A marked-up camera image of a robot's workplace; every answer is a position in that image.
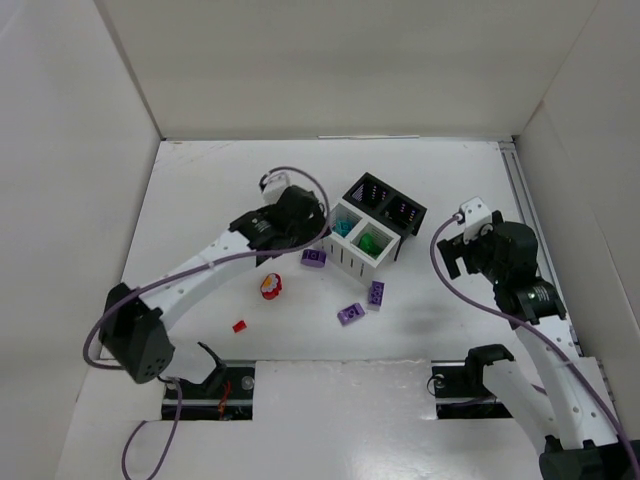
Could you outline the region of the teal rectangular lego brick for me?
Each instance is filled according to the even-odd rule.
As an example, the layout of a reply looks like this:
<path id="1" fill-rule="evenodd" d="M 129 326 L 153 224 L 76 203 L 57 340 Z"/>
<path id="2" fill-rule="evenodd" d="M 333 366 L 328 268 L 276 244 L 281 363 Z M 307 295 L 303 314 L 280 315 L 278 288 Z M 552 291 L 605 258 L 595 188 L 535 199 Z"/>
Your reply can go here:
<path id="1" fill-rule="evenodd" d="M 349 220 L 337 220 L 333 231 L 342 238 L 346 238 L 348 234 L 353 230 L 354 224 Z"/>

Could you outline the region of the red white flower lego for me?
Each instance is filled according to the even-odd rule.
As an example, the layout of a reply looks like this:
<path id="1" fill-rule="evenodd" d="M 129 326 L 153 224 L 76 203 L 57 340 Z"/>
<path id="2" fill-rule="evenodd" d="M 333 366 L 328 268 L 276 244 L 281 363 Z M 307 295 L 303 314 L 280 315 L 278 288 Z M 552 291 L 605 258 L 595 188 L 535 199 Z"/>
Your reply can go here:
<path id="1" fill-rule="evenodd" d="M 269 273 L 260 285 L 260 293 L 265 300 L 273 300 L 277 298 L 282 289 L 282 278 L 275 272 Z"/>

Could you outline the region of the light green lego brick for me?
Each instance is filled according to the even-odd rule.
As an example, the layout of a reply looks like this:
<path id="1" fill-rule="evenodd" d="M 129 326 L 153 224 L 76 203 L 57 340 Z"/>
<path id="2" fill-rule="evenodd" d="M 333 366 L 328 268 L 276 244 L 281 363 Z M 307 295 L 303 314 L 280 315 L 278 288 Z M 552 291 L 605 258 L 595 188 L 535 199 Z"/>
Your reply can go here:
<path id="1" fill-rule="evenodd" d="M 376 244 L 376 240 L 371 233 L 362 235 L 358 242 L 358 248 L 372 258 L 377 258 L 383 250 L 382 247 Z"/>

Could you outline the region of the small red lego piece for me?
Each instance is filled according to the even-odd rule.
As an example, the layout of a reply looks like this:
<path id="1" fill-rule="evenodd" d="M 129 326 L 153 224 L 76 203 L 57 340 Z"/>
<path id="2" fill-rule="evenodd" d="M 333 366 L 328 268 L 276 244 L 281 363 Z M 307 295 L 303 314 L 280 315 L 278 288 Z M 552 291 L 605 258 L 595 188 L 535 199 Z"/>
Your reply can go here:
<path id="1" fill-rule="evenodd" d="M 247 324 L 244 320 L 240 320 L 233 325 L 232 329 L 234 333 L 240 333 L 247 329 Z"/>

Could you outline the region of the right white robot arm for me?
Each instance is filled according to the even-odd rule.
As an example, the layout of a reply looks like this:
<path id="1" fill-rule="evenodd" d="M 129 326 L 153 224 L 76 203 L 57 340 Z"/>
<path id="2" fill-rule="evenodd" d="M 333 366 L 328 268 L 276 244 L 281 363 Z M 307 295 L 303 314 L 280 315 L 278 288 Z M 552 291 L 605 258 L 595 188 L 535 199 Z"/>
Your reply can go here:
<path id="1" fill-rule="evenodd" d="M 463 230 L 449 240 L 434 234 L 429 255 L 436 275 L 471 306 L 476 301 L 452 280 L 467 272 L 491 284 L 496 305 L 479 305 L 479 310 L 510 324 L 542 382 L 535 387 L 513 354 L 495 344 L 468 352 L 470 384 L 485 388 L 506 407 L 533 445 L 543 478 L 638 478 L 639 443 L 614 413 L 596 359 L 576 350 L 564 303 L 539 274 L 535 232 L 504 220 L 480 198 L 462 204 L 444 224 Z"/>

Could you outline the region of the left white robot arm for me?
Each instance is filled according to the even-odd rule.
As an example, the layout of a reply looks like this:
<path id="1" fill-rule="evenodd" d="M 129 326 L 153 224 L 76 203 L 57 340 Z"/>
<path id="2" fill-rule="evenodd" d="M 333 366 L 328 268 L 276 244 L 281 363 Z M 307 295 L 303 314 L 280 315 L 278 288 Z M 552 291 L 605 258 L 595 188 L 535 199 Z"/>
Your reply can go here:
<path id="1" fill-rule="evenodd" d="M 137 290 L 124 283 L 114 287 L 99 340 L 137 384 L 163 377 L 207 385 L 221 369 L 220 359 L 203 343 L 171 340 L 171 329 L 224 283 L 306 247 L 327 230 L 314 193 L 288 186 L 275 203 L 232 221 L 218 239 L 165 277 Z"/>

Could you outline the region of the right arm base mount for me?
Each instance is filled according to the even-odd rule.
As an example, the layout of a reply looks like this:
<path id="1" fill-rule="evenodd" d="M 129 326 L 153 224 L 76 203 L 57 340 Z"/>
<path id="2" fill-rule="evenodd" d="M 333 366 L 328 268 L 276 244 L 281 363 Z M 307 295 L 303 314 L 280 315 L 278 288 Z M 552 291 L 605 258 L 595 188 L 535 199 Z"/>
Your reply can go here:
<path id="1" fill-rule="evenodd" d="M 435 399 L 437 420 L 507 419 L 511 414 L 482 383 L 483 368 L 513 360 L 500 344 L 472 348 L 464 360 L 435 360 L 427 390 Z"/>

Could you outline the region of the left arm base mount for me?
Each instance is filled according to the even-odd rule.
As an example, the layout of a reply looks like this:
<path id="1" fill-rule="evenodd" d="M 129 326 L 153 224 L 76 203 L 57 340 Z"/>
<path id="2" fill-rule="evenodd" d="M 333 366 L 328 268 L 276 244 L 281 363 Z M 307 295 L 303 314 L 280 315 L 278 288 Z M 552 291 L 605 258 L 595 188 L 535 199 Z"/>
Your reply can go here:
<path id="1" fill-rule="evenodd" d="M 256 363 L 223 360 L 202 342 L 180 345 L 160 375 L 160 415 L 190 421 L 248 421 L 253 417 Z"/>

